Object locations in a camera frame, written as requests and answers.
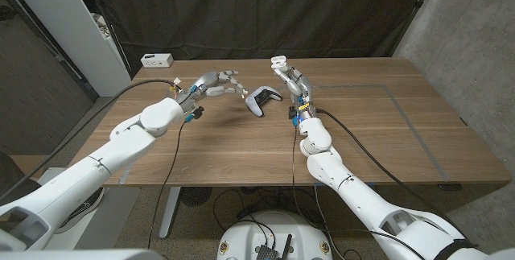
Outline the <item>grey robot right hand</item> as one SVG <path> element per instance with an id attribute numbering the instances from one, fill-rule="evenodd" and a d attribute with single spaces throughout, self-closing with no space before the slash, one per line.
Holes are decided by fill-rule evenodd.
<path id="1" fill-rule="evenodd" d="M 271 68 L 291 92 L 291 100 L 297 110 L 311 102 L 312 85 L 298 69 L 293 66 L 273 64 Z"/>

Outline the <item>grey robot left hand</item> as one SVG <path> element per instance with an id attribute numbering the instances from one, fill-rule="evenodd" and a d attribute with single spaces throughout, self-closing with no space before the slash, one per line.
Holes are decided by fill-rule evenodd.
<path id="1" fill-rule="evenodd" d="M 226 93 L 237 93 L 244 98 L 248 91 L 235 79 L 238 73 L 236 70 L 205 73 L 190 88 L 192 100 L 200 101 L 205 97 L 219 97 Z"/>

